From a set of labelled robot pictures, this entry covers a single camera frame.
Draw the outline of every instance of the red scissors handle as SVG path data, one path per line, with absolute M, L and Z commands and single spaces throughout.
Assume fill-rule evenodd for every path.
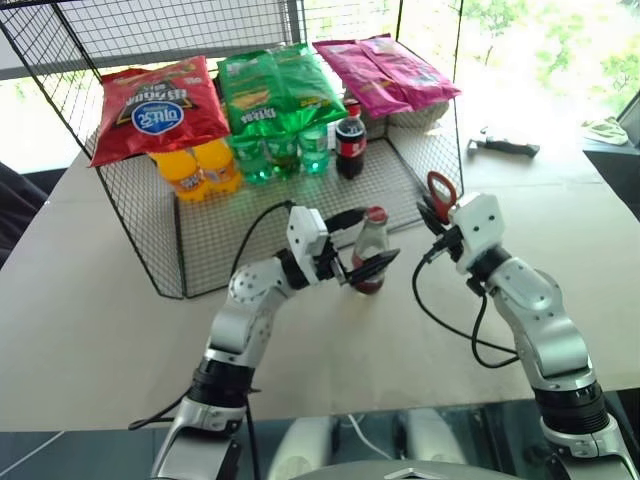
M 449 209 L 458 201 L 456 187 L 443 174 L 431 170 L 427 174 L 427 188 L 431 194 L 438 220 L 447 225 L 449 223 Z

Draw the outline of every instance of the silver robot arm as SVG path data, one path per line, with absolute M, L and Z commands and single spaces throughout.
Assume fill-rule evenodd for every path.
M 558 283 L 502 248 L 504 222 L 496 197 L 465 195 L 449 211 L 448 230 L 435 225 L 424 206 L 420 210 L 439 236 L 428 260 L 448 251 L 460 273 L 471 273 L 472 290 L 488 292 L 511 327 L 542 432 L 556 454 L 558 478 L 596 478 L 587 475 L 598 472 L 600 478 L 639 480 Z
M 398 254 L 395 250 L 377 255 L 351 272 L 344 268 L 329 234 L 357 223 L 363 213 L 364 209 L 349 210 L 325 223 L 318 210 L 294 206 L 287 225 L 291 250 L 281 250 L 235 272 L 151 478 L 235 478 L 241 449 L 233 434 L 245 416 L 253 374 L 271 337 L 278 308 L 296 290 L 325 279 L 358 283 L 379 273 Z

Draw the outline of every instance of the wire mesh basket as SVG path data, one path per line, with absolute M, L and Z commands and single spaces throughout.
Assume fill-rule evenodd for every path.
M 384 32 L 399 41 L 403 11 L 444 9 L 458 26 L 437 45 L 438 62 L 417 38 L 417 53 L 452 76 L 459 7 L 447 0 L 0 0 L 0 28 L 60 120 L 87 157 L 95 146 L 102 107 L 102 75 L 131 65 L 205 55 L 212 76 L 229 55 L 296 42 L 365 38 Z M 324 65 L 332 85 L 337 76 Z M 147 156 L 97 168 L 107 196 L 153 285 L 162 296 L 191 298 L 226 285 L 246 228 L 268 204 L 293 198 L 325 216 L 381 203 L 390 230 L 419 220 L 415 200 L 429 170 L 445 173 L 463 192 L 455 104 L 425 112 L 367 119 L 370 140 L 361 179 L 322 177 L 249 186 L 200 204 L 179 201 Z M 269 217 L 255 231 L 243 261 L 285 246 L 286 219 Z M 357 232 L 334 238 L 348 245 Z

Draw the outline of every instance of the tabletop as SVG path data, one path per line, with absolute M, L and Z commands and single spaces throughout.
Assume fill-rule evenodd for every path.
M 465 188 L 496 194 L 504 246 L 559 282 L 603 387 L 637 387 L 640 224 L 567 143 L 543 147 L 533 161 L 488 152 L 465 159 Z M 4 431 L 122 428 L 153 413 L 188 386 L 225 299 L 158 296 L 85 165 L 79 158 L 67 171 L 0 271 Z M 467 341 L 419 310 L 410 278 L 433 240 L 419 224 L 391 235 L 402 251 L 375 296 L 325 282 L 288 301 L 254 380 L 262 390 L 252 397 L 255 417 L 531 397 L 518 364 L 481 368 Z M 419 290 L 435 312 L 471 330 L 479 300 L 446 257 L 424 269 Z M 482 336 L 513 343 L 493 307 Z

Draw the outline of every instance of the blue logo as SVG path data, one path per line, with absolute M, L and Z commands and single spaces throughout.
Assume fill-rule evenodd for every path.
M 172 102 L 146 102 L 136 107 L 131 118 L 142 133 L 160 135 L 180 125 L 184 111 Z

